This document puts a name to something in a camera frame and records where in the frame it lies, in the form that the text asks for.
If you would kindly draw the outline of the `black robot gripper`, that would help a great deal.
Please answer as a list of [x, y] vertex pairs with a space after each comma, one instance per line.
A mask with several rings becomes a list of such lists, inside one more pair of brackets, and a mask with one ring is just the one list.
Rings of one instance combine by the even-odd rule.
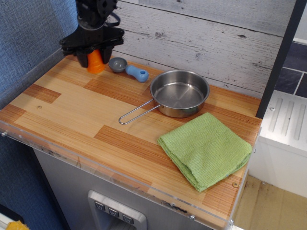
[[100, 50], [104, 64], [111, 58], [113, 48], [123, 44], [124, 30], [103, 26], [97, 30], [85, 30], [80, 26], [69, 36], [60, 40], [64, 55], [76, 55], [81, 67], [88, 68], [88, 55]]

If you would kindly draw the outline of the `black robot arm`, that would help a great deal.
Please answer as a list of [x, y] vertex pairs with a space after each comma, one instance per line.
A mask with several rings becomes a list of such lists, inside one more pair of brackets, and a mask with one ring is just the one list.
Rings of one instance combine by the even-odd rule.
[[124, 43], [124, 30], [118, 28], [120, 18], [113, 13], [116, 0], [77, 0], [77, 29], [60, 40], [63, 55], [74, 55], [83, 68], [95, 60], [109, 62], [115, 46]]

